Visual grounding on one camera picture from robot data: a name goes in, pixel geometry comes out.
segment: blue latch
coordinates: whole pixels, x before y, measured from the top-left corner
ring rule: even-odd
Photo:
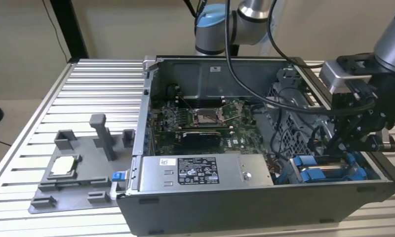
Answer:
[[[115,172],[115,173],[112,174],[112,178],[111,178],[111,180],[112,180],[114,182],[123,182],[123,181],[126,181],[126,171]]]
[[[295,164],[296,164],[298,167],[300,165],[311,166],[311,165],[316,165],[318,164],[314,156],[296,156],[294,158],[294,161],[295,161]]]
[[[321,169],[304,170],[300,173],[300,175],[302,175],[303,182],[307,182],[307,183],[326,179],[325,174]]]

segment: black metal post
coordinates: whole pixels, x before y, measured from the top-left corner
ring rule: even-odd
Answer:
[[[89,58],[72,0],[49,0],[72,59]]]
[[[240,48],[240,46],[238,44],[232,44],[230,46],[231,56],[238,56],[239,55],[239,48]]]

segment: white label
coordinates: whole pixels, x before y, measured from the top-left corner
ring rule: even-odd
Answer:
[[[159,159],[159,165],[176,165],[175,158],[162,158]]]
[[[214,73],[214,72],[220,72],[222,71],[222,67],[211,67],[210,68],[210,71]]]

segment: blue release tab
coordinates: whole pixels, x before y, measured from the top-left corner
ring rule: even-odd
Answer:
[[[314,156],[296,156],[294,158],[296,166],[300,165],[316,165],[318,162]]]
[[[210,4],[204,7],[198,19],[198,27],[210,27],[226,19],[226,4]]]
[[[326,179],[326,176],[321,169],[308,169],[300,173],[304,182]]]
[[[111,180],[114,182],[123,182],[126,180],[126,172],[115,172],[112,174]]]

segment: barcode sticker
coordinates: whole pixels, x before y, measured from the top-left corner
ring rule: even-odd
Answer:
[[[162,158],[159,159],[159,165],[176,165],[175,158]]]

